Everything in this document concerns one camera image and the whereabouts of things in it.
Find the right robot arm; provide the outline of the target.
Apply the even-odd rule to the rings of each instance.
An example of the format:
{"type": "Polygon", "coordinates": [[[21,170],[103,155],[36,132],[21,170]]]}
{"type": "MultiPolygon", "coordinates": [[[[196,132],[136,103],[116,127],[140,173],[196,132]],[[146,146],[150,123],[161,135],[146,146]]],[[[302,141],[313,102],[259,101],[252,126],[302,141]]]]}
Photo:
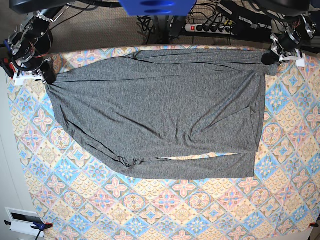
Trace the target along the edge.
{"type": "Polygon", "coordinates": [[[25,22],[4,41],[8,57],[0,60],[0,66],[10,78],[31,77],[48,85],[56,81],[56,73],[47,54],[53,46],[50,25],[61,9],[57,7],[27,14],[25,22]]]}

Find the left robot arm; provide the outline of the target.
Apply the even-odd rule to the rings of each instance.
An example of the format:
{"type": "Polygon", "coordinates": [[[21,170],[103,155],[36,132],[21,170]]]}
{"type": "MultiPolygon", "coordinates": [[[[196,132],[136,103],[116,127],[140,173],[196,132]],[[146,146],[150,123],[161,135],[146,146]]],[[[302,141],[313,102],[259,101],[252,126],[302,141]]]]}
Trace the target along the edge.
{"type": "Polygon", "coordinates": [[[271,45],[262,55],[261,62],[270,66],[276,63],[295,61],[299,67],[305,66],[302,44],[311,41],[316,35],[317,25],[307,15],[301,14],[287,29],[279,34],[271,34],[271,45]]]}

